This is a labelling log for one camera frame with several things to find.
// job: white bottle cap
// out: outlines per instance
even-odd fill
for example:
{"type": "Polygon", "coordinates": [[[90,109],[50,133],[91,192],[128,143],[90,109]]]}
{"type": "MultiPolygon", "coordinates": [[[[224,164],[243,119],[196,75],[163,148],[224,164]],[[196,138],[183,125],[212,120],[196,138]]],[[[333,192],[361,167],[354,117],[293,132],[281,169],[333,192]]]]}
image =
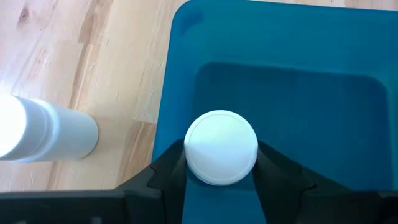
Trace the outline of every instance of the white bottle cap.
{"type": "Polygon", "coordinates": [[[44,110],[30,100],[10,95],[0,95],[0,104],[0,160],[34,154],[48,128],[44,110]]]}
{"type": "Polygon", "coordinates": [[[247,176],[257,159],[251,125],[230,111],[211,111],[189,127],[184,140],[187,164],[202,181],[230,185],[247,176]]]}

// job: white plastic bottle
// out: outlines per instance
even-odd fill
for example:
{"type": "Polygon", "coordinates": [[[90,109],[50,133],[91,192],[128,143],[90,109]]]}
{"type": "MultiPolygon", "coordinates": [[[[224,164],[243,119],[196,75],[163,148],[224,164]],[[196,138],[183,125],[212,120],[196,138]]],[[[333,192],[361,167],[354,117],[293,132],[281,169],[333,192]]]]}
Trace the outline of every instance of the white plastic bottle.
{"type": "Polygon", "coordinates": [[[43,100],[0,95],[0,160],[80,159],[97,140],[97,124],[87,114],[43,100]]]}

